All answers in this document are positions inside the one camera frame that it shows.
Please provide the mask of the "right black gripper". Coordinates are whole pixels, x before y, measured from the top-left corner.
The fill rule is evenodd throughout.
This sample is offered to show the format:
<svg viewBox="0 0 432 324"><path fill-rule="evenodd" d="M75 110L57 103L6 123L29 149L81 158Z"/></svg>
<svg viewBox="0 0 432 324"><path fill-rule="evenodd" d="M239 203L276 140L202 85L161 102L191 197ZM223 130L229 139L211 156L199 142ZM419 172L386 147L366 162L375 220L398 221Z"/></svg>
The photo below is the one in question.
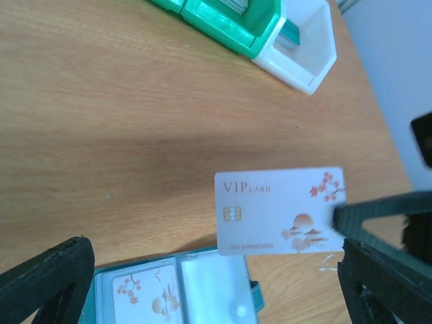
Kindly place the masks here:
<svg viewBox="0 0 432 324"><path fill-rule="evenodd" d="M406 216L400 251L366 232L362 223L368 219ZM389 256L399 252L431 265L431 192L416 191L348 205L338 205L333 212L333 228L341 235L361 241Z"/></svg>

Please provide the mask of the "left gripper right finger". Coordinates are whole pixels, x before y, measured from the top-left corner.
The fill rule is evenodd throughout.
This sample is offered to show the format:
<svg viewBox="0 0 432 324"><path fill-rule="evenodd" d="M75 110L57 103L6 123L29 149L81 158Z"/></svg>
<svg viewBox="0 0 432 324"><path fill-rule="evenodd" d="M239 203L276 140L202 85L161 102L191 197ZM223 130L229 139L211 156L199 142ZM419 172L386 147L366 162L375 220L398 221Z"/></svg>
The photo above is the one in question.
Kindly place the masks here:
<svg viewBox="0 0 432 324"><path fill-rule="evenodd" d="M337 276L352 323L431 322L430 265L348 238L343 249Z"/></svg>

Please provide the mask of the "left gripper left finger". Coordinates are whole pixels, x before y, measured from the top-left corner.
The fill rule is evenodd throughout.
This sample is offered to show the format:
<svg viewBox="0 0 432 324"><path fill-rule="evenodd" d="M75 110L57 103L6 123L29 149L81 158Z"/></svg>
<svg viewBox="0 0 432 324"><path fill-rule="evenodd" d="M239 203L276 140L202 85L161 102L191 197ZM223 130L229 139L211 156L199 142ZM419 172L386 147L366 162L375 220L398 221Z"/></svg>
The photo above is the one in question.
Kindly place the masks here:
<svg viewBox="0 0 432 324"><path fill-rule="evenodd" d="M95 271L90 240L72 237L1 274L1 322L77 323Z"/></svg>

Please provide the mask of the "blue card holder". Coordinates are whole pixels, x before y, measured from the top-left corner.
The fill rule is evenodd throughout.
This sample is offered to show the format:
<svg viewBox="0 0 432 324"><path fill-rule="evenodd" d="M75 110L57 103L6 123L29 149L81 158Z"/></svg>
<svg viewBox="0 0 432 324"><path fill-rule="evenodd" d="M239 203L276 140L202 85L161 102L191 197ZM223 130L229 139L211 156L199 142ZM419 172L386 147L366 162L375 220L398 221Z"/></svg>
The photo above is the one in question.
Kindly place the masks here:
<svg viewBox="0 0 432 324"><path fill-rule="evenodd" d="M216 247L100 266L79 323L258 323L265 307L243 256Z"/></svg>

